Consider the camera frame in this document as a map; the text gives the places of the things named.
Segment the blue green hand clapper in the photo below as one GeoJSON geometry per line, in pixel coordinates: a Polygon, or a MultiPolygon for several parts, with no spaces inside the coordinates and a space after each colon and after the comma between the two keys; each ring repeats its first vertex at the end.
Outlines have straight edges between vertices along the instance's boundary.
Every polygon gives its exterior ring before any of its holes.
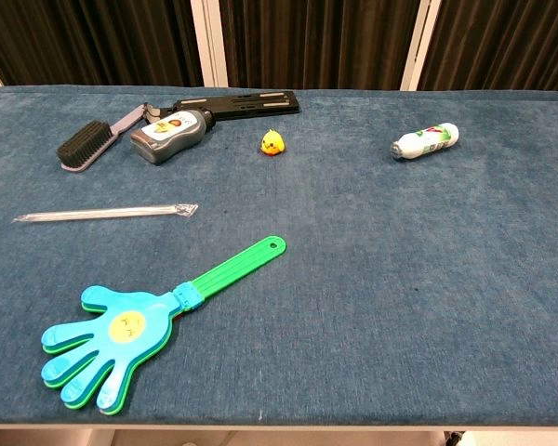
{"type": "Polygon", "coordinates": [[[44,384],[59,389],[69,409],[79,409],[95,397],[101,413],[119,413],[134,371],[167,343],[174,318],[200,307],[285,250],[283,238],[268,236],[162,295],[87,287],[81,306],[97,318],[53,325],[41,336],[43,351],[52,357],[41,370],[44,384]]]}

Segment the white bottle green label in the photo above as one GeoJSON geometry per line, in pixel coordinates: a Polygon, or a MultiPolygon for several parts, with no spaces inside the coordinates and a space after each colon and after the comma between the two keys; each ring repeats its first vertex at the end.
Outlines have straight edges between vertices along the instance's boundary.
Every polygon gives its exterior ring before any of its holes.
{"type": "Polygon", "coordinates": [[[449,148],[457,143],[458,137],[458,128],[451,123],[433,125],[401,136],[392,143],[390,153],[396,160],[412,160],[449,148]]]}

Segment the black folding stand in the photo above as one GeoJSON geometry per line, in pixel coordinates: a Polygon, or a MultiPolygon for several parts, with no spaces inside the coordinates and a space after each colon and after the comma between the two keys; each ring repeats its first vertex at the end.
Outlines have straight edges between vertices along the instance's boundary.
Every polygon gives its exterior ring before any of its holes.
{"type": "Polygon", "coordinates": [[[248,119],[260,116],[300,112],[299,102],[293,91],[264,92],[208,98],[187,98],[176,101],[171,107],[156,108],[146,104],[143,118],[152,124],[174,112],[198,110],[210,112],[216,121],[248,119]]]}

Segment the dark pleated curtain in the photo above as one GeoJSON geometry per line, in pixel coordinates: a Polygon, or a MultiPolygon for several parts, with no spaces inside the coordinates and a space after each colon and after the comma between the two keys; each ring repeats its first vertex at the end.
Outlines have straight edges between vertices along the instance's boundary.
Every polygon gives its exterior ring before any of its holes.
{"type": "Polygon", "coordinates": [[[418,89],[558,91],[558,0],[441,0],[418,89]]]}
{"type": "Polygon", "coordinates": [[[190,0],[0,0],[4,85],[204,83],[190,0]]]}
{"type": "Polygon", "coordinates": [[[400,87],[420,0],[219,0],[228,81],[400,87]]]}

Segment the yellow duck toy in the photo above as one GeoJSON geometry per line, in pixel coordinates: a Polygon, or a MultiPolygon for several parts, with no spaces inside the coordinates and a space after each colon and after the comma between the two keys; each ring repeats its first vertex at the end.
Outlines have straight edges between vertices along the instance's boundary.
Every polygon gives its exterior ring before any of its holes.
{"type": "Polygon", "coordinates": [[[273,129],[266,132],[260,143],[261,152],[268,156],[275,156],[283,153],[285,149],[286,145],[282,136],[273,129]]]}

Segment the blue table cloth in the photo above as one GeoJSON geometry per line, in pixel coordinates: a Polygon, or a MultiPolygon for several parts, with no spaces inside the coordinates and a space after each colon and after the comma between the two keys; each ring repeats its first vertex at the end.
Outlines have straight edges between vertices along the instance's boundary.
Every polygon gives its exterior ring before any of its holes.
{"type": "Polygon", "coordinates": [[[87,122],[205,94],[0,88],[0,424],[106,421],[40,377],[41,334],[86,316],[86,287],[160,295],[278,235],[282,256],[175,321],[114,423],[558,426],[558,92],[304,90],[161,165],[122,138],[60,168],[87,122]],[[392,158],[442,123],[455,145],[392,158]],[[179,203],[199,207],[12,221],[179,203]]]}

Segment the grey bottle with label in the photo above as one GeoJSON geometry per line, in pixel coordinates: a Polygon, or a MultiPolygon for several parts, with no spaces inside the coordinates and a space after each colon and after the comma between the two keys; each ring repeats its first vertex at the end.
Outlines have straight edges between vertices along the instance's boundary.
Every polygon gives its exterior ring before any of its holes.
{"type": "Polygon", "coordinates": [[[161,164],[199,143],[215,123],[210,111],[176,111],[134,131],[130,138],[141,157],[151,164],[161,164]]]}

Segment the clear plastic tool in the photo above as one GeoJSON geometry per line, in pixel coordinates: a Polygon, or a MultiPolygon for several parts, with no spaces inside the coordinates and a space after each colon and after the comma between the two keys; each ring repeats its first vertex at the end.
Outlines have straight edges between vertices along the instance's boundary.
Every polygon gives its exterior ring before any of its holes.
{"type": "Polygon", "coordinates": [[[51,222],[85,219],[108,219],[133,216],[192,216],[198,209],[196,203],[179,203],[171,205],[152,205],[108,209],[85,209],[74,211],[41,212],[16,216],[13,222],[51,222]]]}

